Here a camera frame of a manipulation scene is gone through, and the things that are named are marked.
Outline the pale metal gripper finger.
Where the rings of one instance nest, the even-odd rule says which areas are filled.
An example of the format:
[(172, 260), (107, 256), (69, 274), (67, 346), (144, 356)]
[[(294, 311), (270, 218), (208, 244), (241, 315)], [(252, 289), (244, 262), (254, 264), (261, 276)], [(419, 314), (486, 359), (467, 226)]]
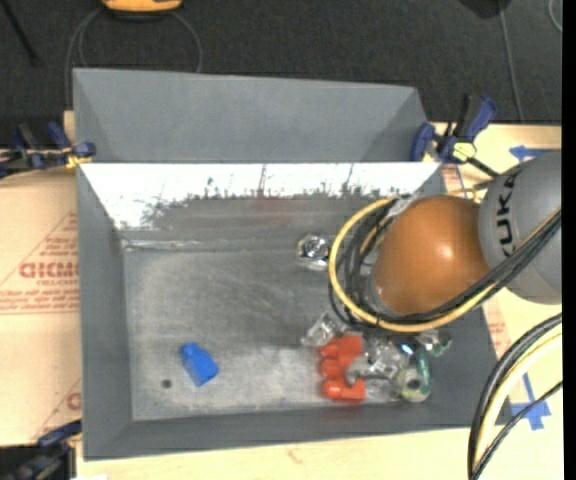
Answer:
[(379, 360), (368, 353), (357, 356), (347, 367), (344, 378), (348, 385), (354, 386), (359, 380), (385, 378)]
[(345, 332), (347, 324), (336, 314), (324, 312), (305, 332), (301, 344), (305, 347), (321, 347)]

